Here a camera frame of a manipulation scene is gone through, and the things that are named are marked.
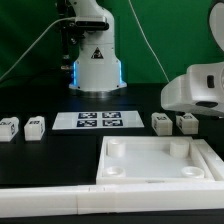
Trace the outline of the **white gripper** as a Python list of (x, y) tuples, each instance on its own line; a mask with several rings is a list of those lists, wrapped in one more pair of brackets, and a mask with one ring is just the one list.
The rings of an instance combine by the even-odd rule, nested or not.
[(161, 91), (165, 110), (224, 117), (224, 62), (191, 65)]

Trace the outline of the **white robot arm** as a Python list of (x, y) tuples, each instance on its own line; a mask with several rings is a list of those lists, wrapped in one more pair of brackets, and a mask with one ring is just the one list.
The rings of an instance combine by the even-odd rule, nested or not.
[[(111, 93), (124, 88), (121, 63), (115, 55), (114, 17), (96, 0), (68, 0), (76, 16), (75, 26), (84, 33), (74, 81), (70, 85), (85, 93)], [(165, 110), (224, 116), (224, 62), (196, 64), (161, 91)]]

